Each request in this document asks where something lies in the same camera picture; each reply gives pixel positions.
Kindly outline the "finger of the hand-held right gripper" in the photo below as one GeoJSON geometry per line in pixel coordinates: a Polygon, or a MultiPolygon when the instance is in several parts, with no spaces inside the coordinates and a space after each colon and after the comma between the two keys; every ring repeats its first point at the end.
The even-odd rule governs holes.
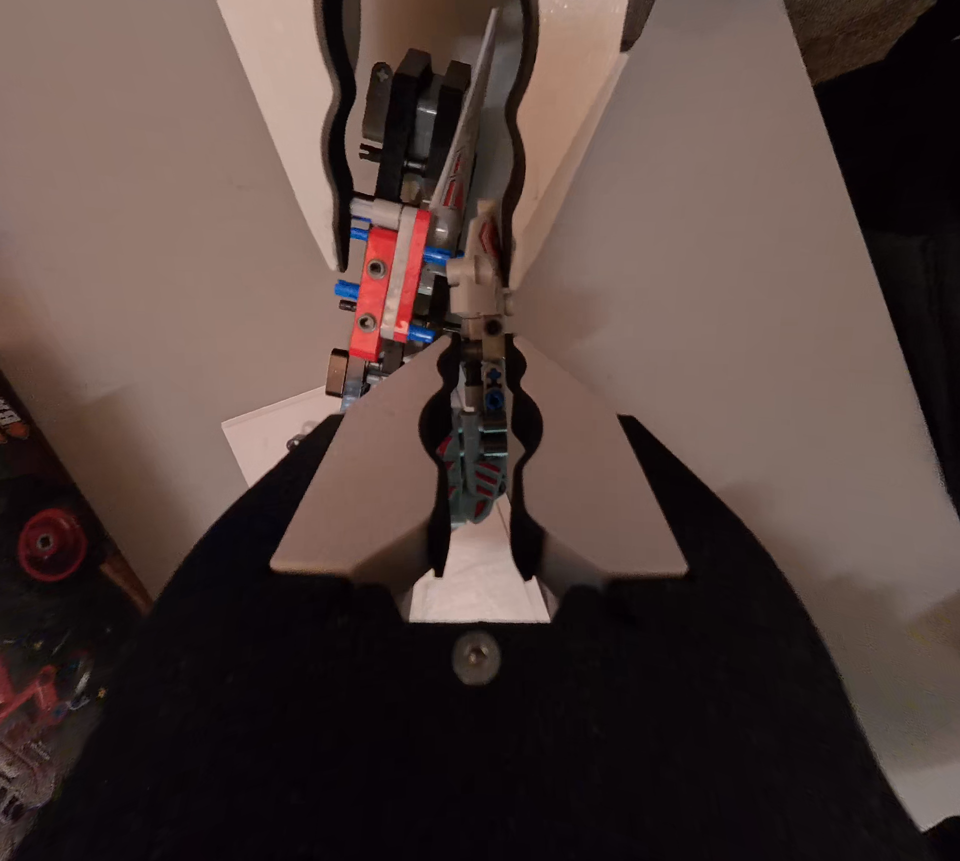
{"type": "Polygon", "coordinates": [[[519,0],[521,52],[505,107],[513,167],[503,271],[517,290],[569,194],[656,0],[519,0]]]}
{"type": "Polygon", "coordinates": [[[298,206],[344,272],[354,179],[346,130],[357,96],[359,0],[218,0],[298,206]]]}

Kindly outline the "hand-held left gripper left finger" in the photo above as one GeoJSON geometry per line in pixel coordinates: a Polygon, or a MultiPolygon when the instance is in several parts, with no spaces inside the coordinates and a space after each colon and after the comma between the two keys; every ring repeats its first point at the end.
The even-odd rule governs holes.
{"type": "Polygon", "coordinates": [[[345,411],[271,557],[273,572],[339,577],[402,599],[431,570],[440,471],[420,423],[443,394],[439,362],[450,352],[451,339],[437,339],[345,411]]]}

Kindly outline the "grey desk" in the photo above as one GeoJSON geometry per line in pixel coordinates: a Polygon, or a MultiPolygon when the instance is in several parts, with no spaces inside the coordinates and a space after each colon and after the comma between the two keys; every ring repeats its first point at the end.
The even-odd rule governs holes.
{"type": "MultiPolygon", "coordinates": [[[[338,311],[215,0],[2,0],[2,367],[158,594],[338,311]]],[[[958,813],[958,519],[783,0],[657,0],[518,329],[742,519],[958,813]]]]}

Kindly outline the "grey toy brick model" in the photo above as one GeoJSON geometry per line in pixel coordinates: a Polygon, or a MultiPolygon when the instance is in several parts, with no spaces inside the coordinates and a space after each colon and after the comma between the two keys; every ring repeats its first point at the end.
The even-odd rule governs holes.
{"type": "Polygon", "coordinates": [[[427,51],[410,49],[395,68],[371,69],[360,157],[377,166],[375,190],[350,202],[362,267],[335,287],[353,324],[326,381],[345,411],[441,336],[459,340],[451,430],[438,447],[455,528],[484,521],[508,482],[498,204],[477,200],[468,217],[498,22],[495,7],[472,63],[437,74],[427,51]]]}

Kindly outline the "dark toy set box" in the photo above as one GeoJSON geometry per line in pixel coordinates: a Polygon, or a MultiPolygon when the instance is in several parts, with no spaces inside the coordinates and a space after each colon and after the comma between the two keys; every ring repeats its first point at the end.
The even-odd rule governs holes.
{"type": "Polygon", "coordinates": [[[1,380],[1,848],[63,785],[152,599],[1,380]]]}

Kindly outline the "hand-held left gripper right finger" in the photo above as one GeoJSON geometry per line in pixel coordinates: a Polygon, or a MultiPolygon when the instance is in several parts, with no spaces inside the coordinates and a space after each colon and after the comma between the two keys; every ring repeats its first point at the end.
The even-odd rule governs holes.
{"type": "Polygon", "coordinates": [[[590,387],[513,338],[512,432],[523,453],[510,495],[510,541],[523,576],[555,604],[574,588],[679,579],[689,563],[624,425],[590,387]]]}

